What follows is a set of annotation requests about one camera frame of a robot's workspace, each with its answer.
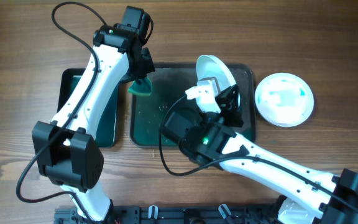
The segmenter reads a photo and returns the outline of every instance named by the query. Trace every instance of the tray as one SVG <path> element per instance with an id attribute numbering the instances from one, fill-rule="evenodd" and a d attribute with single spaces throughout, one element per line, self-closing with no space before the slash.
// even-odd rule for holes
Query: tray
<path id="1" fill-rule="evenodd" d="M 256 139 L 254 76 L 248 66 L 241 63 L 227 63 L 239 85 L 240 107 L 244 125 L 234 128 L 250 141 Z M 185 94 L 185 90 L 196 85 L 195 63 L 156 63 L 155 72 L 148 74 L 153 84 L 150 96 L 132 96 L 130 137 L 139 147 L 157 147 L 158 129 L 161 120 L 171 105 Z M 175 146 L 162 138 L 163 146 Z"/>

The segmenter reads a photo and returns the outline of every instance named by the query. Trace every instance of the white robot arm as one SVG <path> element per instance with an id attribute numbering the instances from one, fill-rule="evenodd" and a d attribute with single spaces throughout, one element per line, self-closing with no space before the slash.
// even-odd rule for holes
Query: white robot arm
<path id="1" fill-rule="evenodd" d="M 71 198 L 78 214 L 89 217 L 92 219 L 90 222 L 115 223 L 112 202 L 98 181 L 104 161 L 95 142 L 96 130 L 118 83 L 137 82 L 154 71 L 148 48 L 142 48 L 151 35 L 150 31 L 146 37 L 149 23 L 153 26 L 143 9 L 128 6 L 122 24 L 100 27 L 93 37 L 93 50 L 100 65 L 94 82 L 91 83 L 95 58 L 91 56 L 79 83 L 52 122 L 39 121 L 33 129 L 36 153 L 49 144 L 37 159 L 40 174 L 64 191 L 73 192 L 76 198 Z M 90 85 L 90 91 L 81 102 Z M 78 112 L 64 128 L 77 105 L 80 106 Z M 50 144 L 50 139 L 58 131 L 61 134 L 55 143 Z"/>
<path id="2" fill-rule="evenodd" d="M 231 72 L 212 55 L 202 55 L 196 70 L 197 86 L 187 90 L 186 96 L 169 109 L 162 121 L 160 132 L 166 138 L 177 143 L 181 152 L 202 168 L 217 166 L 286 196 L 277 217 L 284 224 L 332 223 L 335 219 L 347 220 L 337 223 L 358 223 L 358 204 L 352 201 L 358 200 L 358 174 L 345 169 L 342 176 L 337 177 L 303 167 L 235 133 L 231 127 L 241 126 L 242 121 L 238 86 Z M 181 115 L 180 106 L 192 99 L 198 105 L 203 120 L 200 123 Z M 162 162 L 173 175 L 192 173 L 174 173 L 168 169 L 163 156 Z M 357 209 L 350 212 L 349 205 Z"/>

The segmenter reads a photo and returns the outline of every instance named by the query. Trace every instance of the wood grain surface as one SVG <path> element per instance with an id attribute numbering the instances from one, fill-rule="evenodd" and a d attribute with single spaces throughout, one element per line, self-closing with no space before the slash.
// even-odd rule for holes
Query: wood grain surface
<path id="1" fill-rule="evenodd" d="M 90 4 L 110 23 L 126 3 Z M 315 98 L 311 118 L 295 128 L 257 120 L 257 144 L 313 169 L 358 172 L 358 1 L 147 2 L 155 29 L 147 44 L 154 62 L 195 62 L 213 54 L 247 64 L 256 82 L 276 72 L 306 81 Z M 60 79 L 83 68 L 88 50 L 58 30 L 53 4 L 0 6 L 0 223 L 51 223 L 69 197 L 20 202 L 15 187 L 34 156 L 31 131 L 56 112 Z M 85 9 L 67 6 L 57 20 L 92 43 L 101 23 Z M 189 177 L 169 175 L 152 149 L 129 139 L 130 100 L 121 88 L 118 143 L 102 149 L 103 187 L 115 205 L 219 205 L 273 202 L 278 193 L 215 168 Z M 166 151 L 173 170 L 195 167 L 179 150 Z M 60 188 L 31 168 L 23 186 L 35 198 Z"/>

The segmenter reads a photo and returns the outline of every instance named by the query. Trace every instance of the green scrubber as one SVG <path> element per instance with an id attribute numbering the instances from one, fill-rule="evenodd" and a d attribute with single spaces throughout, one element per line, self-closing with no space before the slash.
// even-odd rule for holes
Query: green scrubber
<path id="1" fill-rule="evenodd" d="M 138 80 L 140 84 L 134 81 L 129 87 L 128 92 L 136 96 L 150 96 L 152 94 L 153 85 L 149 78 Z"/>

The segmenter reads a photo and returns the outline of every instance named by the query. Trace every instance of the white plate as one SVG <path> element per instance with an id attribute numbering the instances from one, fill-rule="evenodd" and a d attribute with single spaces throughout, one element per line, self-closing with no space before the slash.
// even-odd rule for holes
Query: white plate
<path id="1" fill-rule="evenodd" d="M 301 78 L 276 73 L 259 83 L 255 104 L 268 122 L 280 127 L 294 127 L 309 118 L 314 98 L 310 87 Z"/>

